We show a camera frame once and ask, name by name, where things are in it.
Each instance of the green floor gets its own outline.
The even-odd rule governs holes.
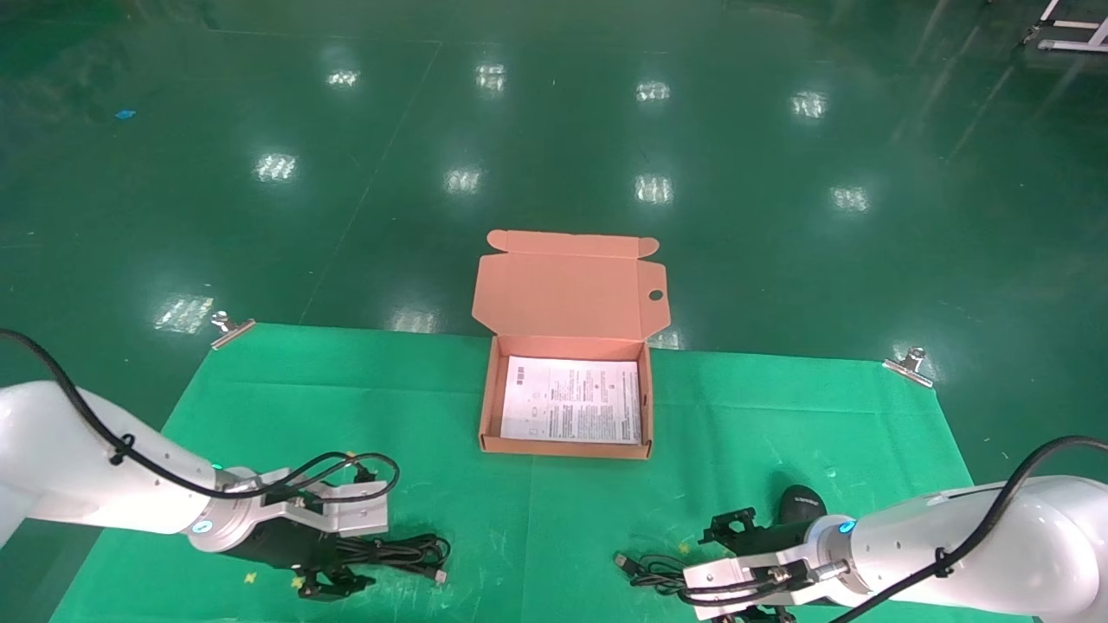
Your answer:
[[[1108,436],[1108,57],[1013,51],[1040,4],[0,0],[0,325],[160,425],[208,298],[483,335],[489,229],[649,235],[659,346],[923,346],[1003,478]],[[1084,459],[1050,468],[1108,476]],[[94,537],[24,525],[3,620],[44,621]]]

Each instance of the box flap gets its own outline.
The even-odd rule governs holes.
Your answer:
[[[666,268],[642,262],[654,238],[493,231],[473,317],[505,335],[643,341],[669,326]]]
[[[493,248],[509,253],[535,253],[543,255],[577,255],[583,257],[629,257],[639,258],[658,251],[654,238],[630,236],[595,236],[576,234],[553,234],[548,232],[489,232],[489,244]]]

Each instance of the open cardboard box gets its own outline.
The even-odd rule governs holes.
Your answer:
[[[669,326],[666,268],[643,262],[654,238],[540,232],[489,233],[505,253],[478,268],[473,317],[495,333],[481,406],[486,452],[646,459],[654,447],[654,384],[646,340]],[[500,436],[507,358],[637,361],[639,445],[507,439]]]

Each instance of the robotic arm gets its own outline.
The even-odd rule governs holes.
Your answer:
[[[1007,482],[921,496],[856,520],[827,514],[813,491],[794,487],[782,500],[800,508],[790,520],[760,528],[753,509],[712,518],[700,543],[718,542],[735,558],[678,571],[622,555],[616,563],[633,584],[668,586],[701,621],[793,623],[786,607],[812,603],[853,607],[832,622],[845,623],[885,599],[1044,623],[1108,621],[1108,486],[1027,479],[1035,463],[1069,443],[1108,448],[1063,438]]]
[[[342,599],[373,583],[350,570],[357,563],[445,581],[445,540],[433,534],[402,543],[360,538],[388,531],[386,494],[399,471],[389,482],[377,481],[358,457],[341,456],[345,460],[324,473],[352,464],[358,476],[351,484],[332,487],[321,477],[297,474],[275,486],[291,471],[215,469],[122,408],[74,390],[132,450],[201,490],[238,496],[205,496],[152,472],[76,417],[60,385],[28,382],[0,389],[0,547],[24,518],[32,518],[185,534],[198,550],[295,571],[305,578],[299,591],[305,599]],[[393,545],[406,548],[403,560],[390,559]],[[413,562],[411,548],[424,560]]]

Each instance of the instruction sheet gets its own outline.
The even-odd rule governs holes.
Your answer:
[[[507,358],[500,436],[640,443],[638,364]]]

